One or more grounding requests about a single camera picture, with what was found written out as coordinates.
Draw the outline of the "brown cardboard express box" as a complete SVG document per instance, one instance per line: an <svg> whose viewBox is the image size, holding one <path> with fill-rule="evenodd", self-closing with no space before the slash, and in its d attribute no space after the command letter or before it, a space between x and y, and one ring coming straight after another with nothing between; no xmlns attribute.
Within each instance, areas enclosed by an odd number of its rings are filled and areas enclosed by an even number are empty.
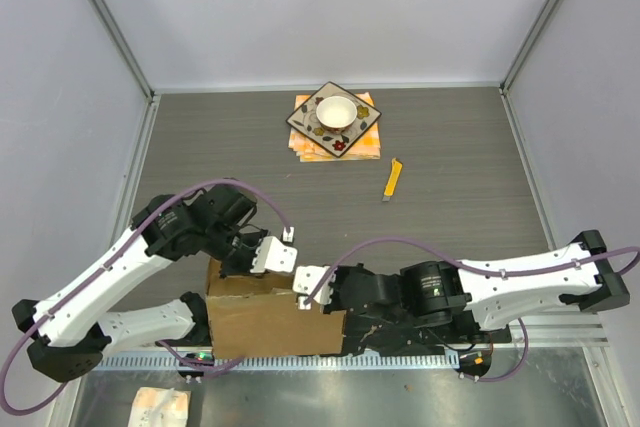
<svg viewBox="0 0 640 427"><path fill-rule="evenodd" d="M275 273L262 278L220 276L208 265L206 306L212 351L219 359L339 354L345 314L324 314L317 305L300 310L293 280Z"/></svg>

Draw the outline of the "yellow utility knife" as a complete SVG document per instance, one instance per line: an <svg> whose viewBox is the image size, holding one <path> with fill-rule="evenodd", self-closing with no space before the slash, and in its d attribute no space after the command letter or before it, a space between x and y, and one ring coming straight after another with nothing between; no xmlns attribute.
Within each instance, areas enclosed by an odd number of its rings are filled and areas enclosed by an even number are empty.
<svg viewBox="0 0 640 427"><path fill-rule="evenodd" d="M403 163L398 158L393 158L391 160L390 174L383 191L383 202L390 201L392 196L394 195L402 170Z"/></svg>

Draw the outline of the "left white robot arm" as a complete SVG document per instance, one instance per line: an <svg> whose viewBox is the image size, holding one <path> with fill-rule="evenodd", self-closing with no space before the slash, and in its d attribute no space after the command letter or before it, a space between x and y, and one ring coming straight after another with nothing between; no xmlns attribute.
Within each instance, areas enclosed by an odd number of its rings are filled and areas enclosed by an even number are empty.
<svg viewBox="0 0 640 427"><path fill-rule="evenodd" d="M187 292L164 305L115 312L113 306L149 277L199 252L216 260L239 253L241 230L257 211L239 183L154 197L102 257L58 293L23 299L12 314L31 342L32 367L60 382L79 378L104 358L142 344L200 346L213 322L204 299Z"/></svg>

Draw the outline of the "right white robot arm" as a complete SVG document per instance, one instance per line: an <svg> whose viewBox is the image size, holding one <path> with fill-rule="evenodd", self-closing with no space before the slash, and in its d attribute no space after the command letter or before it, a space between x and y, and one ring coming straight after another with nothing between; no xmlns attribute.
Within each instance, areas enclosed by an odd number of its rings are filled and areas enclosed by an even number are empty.
<svg viewBox="0 0 640 427"><path fill-rule="evenodd" d="M579 233L568 245L542 254L502 260L456 260L435 255L396 274L375 274L362 265L336 261L310 289L324 313L344 311L382 329L435 334L478 343L512 321L550 308L576 306L582 312L624 307L630 292L625 271L609 260L639 250L608 250L597 230Z"/></svg>

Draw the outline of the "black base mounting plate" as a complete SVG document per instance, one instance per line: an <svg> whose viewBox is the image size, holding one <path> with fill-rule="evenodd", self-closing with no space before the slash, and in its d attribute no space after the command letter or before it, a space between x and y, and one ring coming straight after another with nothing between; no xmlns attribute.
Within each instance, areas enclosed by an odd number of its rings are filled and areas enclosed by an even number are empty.
<svg viewBox="0 0 640 427"><path fill-rule="evenodd" d="M451 323L438 327L413 327L347 314L339 355L356 356L372 350L381 357L419 356L436 354L445 344L464 344L458 350L468 351L472 345L511 341L508 327L492 332L480 331L470 312L454 316Z"/></svg>

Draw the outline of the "square floral ceramic plate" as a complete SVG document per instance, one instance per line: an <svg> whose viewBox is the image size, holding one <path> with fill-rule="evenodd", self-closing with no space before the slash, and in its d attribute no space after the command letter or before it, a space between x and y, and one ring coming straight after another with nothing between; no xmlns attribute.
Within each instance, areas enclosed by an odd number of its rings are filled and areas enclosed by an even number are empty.
<svg viewBox="0 0 640 427"><path fill-rule="evenodd" d="M316 115L316 107L326 97L340 95L355 103L355 122L341 133L331 133ZM380 158L378 121L381 112L369 92L353 93L327 82L313 94L297 95L293 113L286 123L291 128L288 147L301 162L375 160Z"/></svg>

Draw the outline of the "orange checkered folded cloth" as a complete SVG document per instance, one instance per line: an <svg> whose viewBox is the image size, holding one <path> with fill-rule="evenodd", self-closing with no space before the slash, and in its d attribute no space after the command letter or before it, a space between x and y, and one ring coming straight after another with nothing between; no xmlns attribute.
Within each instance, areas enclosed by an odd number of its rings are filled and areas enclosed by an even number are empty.
<svg viewBox="0 0 640 427"><path fill-rule="evenodd" d="M317 120L312 106L301 114L303 132L291 128L288 147L303 163L377 160L381 154L378 123L361 136L357 141L347 143L336 138Z"/></svg>

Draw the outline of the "white ceramic bowl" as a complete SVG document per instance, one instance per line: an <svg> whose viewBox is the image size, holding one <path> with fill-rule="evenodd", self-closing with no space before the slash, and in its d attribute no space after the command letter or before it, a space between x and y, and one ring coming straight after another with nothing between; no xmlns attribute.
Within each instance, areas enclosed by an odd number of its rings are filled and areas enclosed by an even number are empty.
<svg viewBox="0 0 640 427"><path fill-rule="evenodd" d="M331 96L319 102L316 116L324 128L332 132L342 132L356 120L357 106L348 98Z"/></svg>

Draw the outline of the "white orange paper packet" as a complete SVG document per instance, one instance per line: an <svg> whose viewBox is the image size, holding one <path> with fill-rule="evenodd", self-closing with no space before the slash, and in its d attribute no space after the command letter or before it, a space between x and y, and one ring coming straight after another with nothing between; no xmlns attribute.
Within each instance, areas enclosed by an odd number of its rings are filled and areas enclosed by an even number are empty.
<svg viewBox="0 0 640 427"><path fill-rule="evenodd" d="M175 389L140 388L133 400L128 427L186 427L190 393Z"/></svg>

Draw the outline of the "aluminium frame rail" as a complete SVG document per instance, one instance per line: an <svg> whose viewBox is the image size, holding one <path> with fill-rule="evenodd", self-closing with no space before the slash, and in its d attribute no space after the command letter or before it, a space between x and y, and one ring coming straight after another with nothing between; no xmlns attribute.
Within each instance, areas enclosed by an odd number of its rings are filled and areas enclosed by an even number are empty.
<svg viewBox="0 0 640 427"><path fill-rule="evenodd" d="M601 347L608 338L597 314L546 312L523 318L530 345L540 348Z"/></svg>

